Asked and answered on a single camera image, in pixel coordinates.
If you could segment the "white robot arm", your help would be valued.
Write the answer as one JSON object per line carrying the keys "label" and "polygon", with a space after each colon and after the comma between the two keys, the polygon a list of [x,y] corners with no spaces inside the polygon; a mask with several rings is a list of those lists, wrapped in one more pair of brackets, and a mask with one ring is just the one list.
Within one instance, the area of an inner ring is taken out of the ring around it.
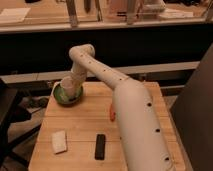
{"label": "white robot arm", "polygon": [[72,47],[72,73],[79,77],[90,71],[113,90],[128,171],[176,171],[149,90],[142,82],[97,61],[94,54],[91,44]]}

